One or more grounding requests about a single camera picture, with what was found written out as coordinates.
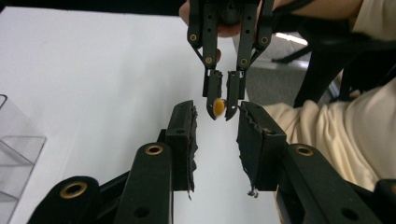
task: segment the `dark background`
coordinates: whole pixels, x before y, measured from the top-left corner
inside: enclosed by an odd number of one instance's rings
[[[45,7],[114,13],[178,16],[185,0],[0,0],[0,11],[10,7]]]

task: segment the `sleeve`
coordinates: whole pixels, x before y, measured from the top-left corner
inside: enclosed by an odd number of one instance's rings
[[[396,0],[363,0],[352,32],[396,40]]]
[[[374,189],[379,179],[396,178],[396,78],[352,103],[264,108],[290,144],[316,147],[344,179]]]

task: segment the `human hand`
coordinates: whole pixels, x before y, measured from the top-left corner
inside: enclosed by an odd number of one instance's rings
[[[179,11],[178,14],[180,18],[187,24],[189,25],[189,16],[190,16],[190,0],[187,0],[186,3],[184,3]],[[241,22],[238,22],[237,24],[234,25],[225,25],[223,23],[220,23],[218,25],[218,36],[219,37],[231,37],[238,35],[241,30]],[[221,57],[221,51],[217,49],[217,55],[216,55],[216,62],[218,63]]]

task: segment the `white surface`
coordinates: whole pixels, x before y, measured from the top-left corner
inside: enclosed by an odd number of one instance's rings
[[[48,137],[11,223],[25,223],[67,177],[103,184],[129,170],[135,151],[187,100],[199,113],[196,190],[191,202],[175,194],[175,223],[278,222],[272,193],[247,196],[238,114],[213,121],[205,111],[204,67],[186,32],[170,17],[16,7],[0,14],[0,92]],[[232,40],[219,47],[219,69],[233,69]]]

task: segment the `clear plastic container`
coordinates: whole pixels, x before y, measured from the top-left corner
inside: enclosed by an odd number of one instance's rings
[[[0,94],[0,224],[8,223],[46,137]]]

